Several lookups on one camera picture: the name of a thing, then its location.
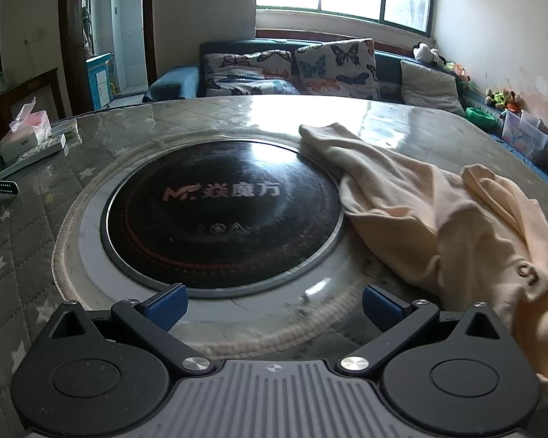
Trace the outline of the blue sofa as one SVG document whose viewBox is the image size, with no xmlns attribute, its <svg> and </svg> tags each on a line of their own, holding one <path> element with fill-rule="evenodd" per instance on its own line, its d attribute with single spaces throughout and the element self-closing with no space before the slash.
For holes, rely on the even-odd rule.
<svg viewBox="0 0 548 438">
<path fill-rule="evenodd" d="M 441 64 L 376 49 L 371 39 L 328 43 L 288 40 L 209 42 L 197 64 L 176 66 L 145 92 L 146 102 L 235 95 L 324 95 L 405 104 L 446 111 L 488 132 L 548 182 L 548 132 L 541 122 L 517 115 L 518 96 L 487 112 L 466 99 L 461 77 Z"/>
</svg>

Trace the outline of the green bowl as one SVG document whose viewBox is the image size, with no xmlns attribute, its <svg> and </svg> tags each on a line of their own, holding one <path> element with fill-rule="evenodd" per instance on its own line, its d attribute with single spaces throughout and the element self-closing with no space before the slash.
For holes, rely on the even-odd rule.
<svg viewBox="0 0 548 438">
<path fill-rule="evenodd" d="M 492 132 L 498 126 L 497 119 L 494 116 L 477 108 L 467 107 L 465 117 L 471 124 L 481 128 L 482 131 Z"/>
</svg>

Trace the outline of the butterfly cushion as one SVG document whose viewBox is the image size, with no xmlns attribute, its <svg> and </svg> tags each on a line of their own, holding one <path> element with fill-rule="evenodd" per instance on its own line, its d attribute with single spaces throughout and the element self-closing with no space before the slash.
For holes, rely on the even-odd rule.
<svg viewBox="0 0 548 438">
<path fill-rule="evenodd" d="M 307 94 L 380 98 L 373 39 L 302 46 L 295 51 L 295 60 Z"/>
<path fill-rule="evenodd" d="M 206 95 L 299 95 L 293 84 L 292 56 L 286 50 L 209 53 L 203 56 Z"/>
</svg>

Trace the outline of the clear storage box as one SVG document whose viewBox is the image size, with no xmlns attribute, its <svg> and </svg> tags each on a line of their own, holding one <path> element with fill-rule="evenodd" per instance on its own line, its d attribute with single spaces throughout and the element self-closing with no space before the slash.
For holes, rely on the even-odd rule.
<svg viewBox="0 0 548 438">
<path fill-rule="evenodd" d="M 534 164 L 544 165 L 548 160 L 548 135 L 512 112 L 504 111 L 502 115 L 502 140 Z"/>
</svg>

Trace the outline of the blue white small cabinet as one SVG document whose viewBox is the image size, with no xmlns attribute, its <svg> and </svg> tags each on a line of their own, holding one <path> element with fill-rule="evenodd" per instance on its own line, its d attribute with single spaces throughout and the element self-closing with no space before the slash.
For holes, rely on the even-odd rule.
<svg viewBox="0 0 548 438">
<path fill-rule="evenodd" d="M 111 53 L 103 53 L 86 60 L 89 87 L 95 110 L 107 107 L 113 100 L 110 81 Z"/>
</svg>

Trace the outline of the black round induction cooktop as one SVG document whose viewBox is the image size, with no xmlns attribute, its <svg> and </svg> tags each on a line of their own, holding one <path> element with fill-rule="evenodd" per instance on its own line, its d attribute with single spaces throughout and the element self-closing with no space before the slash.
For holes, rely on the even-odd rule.
<svg viewBox="0 0 548 438">
<path fill-rule="evenodd" d="M 338 179 L 287 145 L 250 139 L 171 149 L 132 169 L 102 214 L 107 256 L 130 280 L 239 297 L 320 263 L 343 231 Z"/>
</svg>

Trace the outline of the small plush toys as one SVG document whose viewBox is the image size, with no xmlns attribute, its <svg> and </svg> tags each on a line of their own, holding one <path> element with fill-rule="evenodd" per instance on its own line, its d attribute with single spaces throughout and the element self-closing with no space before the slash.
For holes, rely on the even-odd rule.
<svg viewBox="0 0 548 438">
<path fill-rule="evenodd" d="M 503 89 L 494 92 L 488 89 L 485 94 L 485 104 L 499 111 L 509 111 L 518 114 L 521 111 L 521 97 L 513 90 Z"/>
</svg>

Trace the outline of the right butterfly cushion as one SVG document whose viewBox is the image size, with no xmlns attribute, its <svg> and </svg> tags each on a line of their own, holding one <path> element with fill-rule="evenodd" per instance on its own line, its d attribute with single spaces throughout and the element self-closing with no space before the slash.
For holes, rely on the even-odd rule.
<svg viewBox="0 0 548 438">
<path fill-rule="evenodd" d="M 380 98 L 373 39 L 302 46 L 295 51 L 295 60 L 307 94 Z"/>
</svg>

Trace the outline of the flat white box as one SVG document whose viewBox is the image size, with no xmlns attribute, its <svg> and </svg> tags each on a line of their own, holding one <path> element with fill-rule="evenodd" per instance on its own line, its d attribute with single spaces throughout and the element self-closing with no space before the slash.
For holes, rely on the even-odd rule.
<svg viewBox="0 0 548 438">
<path fill-rule="evenodd" d="M 78 123 L 75 118 L 59 121 L 51 129 L 51 135 L 46 141 L 40 145 L 29 148 L 26 152 L 21 153 L 18 159 L 6 165 L 4 159 L 0 155 L 0 180 L 4 180 L 15 172 L 18 172 L 25 167 L 39 162 L 46 157 L 57 154 L 59 152 L 68 153 L 70 142 L 81 141 L 79 137 Z"/>
</svg>

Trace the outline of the left butterfly cushion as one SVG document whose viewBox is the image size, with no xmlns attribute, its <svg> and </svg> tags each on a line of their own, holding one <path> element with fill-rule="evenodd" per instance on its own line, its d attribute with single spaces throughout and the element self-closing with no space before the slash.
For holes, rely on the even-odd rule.
<svg viewBox="0 0 548 438">
<path fill-rule="evenodd" d="M 209 53 L 203 56 L 206 95 L 299 95 L 293 84 L 292 56 L 286 50 Z"/>
</svg>

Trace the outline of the panda plush toy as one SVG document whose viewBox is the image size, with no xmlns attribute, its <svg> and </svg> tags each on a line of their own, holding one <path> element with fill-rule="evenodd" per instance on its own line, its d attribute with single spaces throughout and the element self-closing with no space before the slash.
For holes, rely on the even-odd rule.
<svg viewBox="0 0 548 438">
<path fill-rule="evenodd" d="M 414 59 L 422 64 L 427 64 L 435 67 L 444 68 L 446 59 L 442 57 L 438 50 L 434 47 L 429 47 L 426 43 L 417 43 L 412 48 Z"/>
</svg>

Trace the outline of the grey quilted star tablecloth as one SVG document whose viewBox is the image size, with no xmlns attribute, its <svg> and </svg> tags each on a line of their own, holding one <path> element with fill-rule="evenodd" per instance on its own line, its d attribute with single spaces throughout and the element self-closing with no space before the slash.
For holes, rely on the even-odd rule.
<svg viewBox="0 0 548 438">
<path fill-rule="evenodd" d="M 449 172 L 480 163 L 516 182 L 548 221 L 548 185 L 498 142 L 460 117 L 355 99 L 263 95 L 140 104 L 79 117 L 67 153 L 14 175 L 19 194 L 0 194 L 0 437 L 21 436 L 9 397 L 11 377 L 59 306 L 51 257 L 76 199 L 107 172 L 136 159 L 140 147 L 175 145 L 201 135 L 252 135 L 293 141 L 302 124 L 340 123 L 378 147 Z"/>
</svg>

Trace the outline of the grey plain cushion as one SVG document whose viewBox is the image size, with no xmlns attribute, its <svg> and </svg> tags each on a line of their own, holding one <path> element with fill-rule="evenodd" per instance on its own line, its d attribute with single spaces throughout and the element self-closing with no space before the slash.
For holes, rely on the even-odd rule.
<svg viewBox="0 0 548 438">
<path fill-rule="evenodd" d="M 464 114 L 452 75 L 401 60 L 401 97 L 407 105 Z"/>
</svg>

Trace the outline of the cream beige garment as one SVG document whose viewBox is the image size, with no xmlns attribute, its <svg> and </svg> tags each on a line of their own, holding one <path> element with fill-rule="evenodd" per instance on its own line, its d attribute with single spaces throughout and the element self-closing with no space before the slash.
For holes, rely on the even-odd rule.
<svg viewBox="0 0 548 438">
<path fill-rule="evenodd" d="M 548 221 L 540 204 L 480 164 L 451 173 L 369 145 L 340 124 L 300 133 L 342 170 L 341 204 L 371 252 L 450 310 L 489 304 L 548 406 Z"/>
</svg>

